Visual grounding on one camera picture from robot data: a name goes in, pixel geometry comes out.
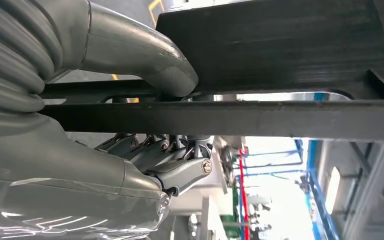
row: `screw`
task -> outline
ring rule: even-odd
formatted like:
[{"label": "screw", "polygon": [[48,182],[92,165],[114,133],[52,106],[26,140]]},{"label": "screw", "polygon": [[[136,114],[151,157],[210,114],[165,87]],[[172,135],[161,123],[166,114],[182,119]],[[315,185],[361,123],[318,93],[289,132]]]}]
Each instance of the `screw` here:
[{"label": "screw", "polygon": [[211,173],[211,170],[213,168],[211,162],[209,159],[205,159],[204,161],[202,161],[202,171],[204,172],[205,175],[208,175]]},{"label": "screw", "polygon": [[169,142],[165,141],[161,144],[161,150],[166,150],[169,147]]},{"label": "screw", "polygon": [[137,145],[139,144],[139,138],[137,136],[134,136],[130,142],[129,142],[129,145],[130,145],[130,148],[135,148]]}]

